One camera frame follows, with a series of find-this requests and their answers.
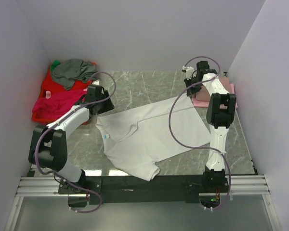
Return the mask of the white t-shirt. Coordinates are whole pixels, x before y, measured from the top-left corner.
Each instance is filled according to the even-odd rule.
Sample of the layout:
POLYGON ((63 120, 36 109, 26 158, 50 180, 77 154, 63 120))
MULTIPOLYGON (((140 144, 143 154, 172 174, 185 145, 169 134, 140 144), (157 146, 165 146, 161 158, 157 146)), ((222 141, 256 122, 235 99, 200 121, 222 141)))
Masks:
POLYGON ((210 142, 210 132, 187 96, 100 116, 96 127, 111 163, 146 181, 159 173, 156 162, 210 142))

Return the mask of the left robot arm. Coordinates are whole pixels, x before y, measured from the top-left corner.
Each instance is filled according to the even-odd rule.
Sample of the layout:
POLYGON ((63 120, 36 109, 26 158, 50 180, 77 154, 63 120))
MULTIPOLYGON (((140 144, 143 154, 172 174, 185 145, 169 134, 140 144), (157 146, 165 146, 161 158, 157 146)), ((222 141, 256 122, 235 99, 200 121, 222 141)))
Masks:
POLYGON ((114 109, 110 94, 104 87, 91 84, 71 109, 56 121, 33 130, 29 149, 29 163, 47 168, 77 188, 86 187, 83 169, 68 161, 67 139, 92 116, 114 109))

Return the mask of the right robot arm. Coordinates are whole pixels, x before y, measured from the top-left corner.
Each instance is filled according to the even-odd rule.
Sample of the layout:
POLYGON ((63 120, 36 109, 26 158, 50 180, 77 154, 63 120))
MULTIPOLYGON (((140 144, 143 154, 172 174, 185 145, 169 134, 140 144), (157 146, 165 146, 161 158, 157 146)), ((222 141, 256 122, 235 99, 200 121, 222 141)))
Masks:
POLYGON ((198 62, 196 69, 184 65, 182 71, 186 74, 187 96, 199 93, 202 88, 210 95, 206 114, 210 126, 210 151, 203 173, 203 187, 216 191, 228 186, 224 157, 227 134, 235 117, 236 95, 223 86, 218 73, 210 69, 207 61, 198 62))

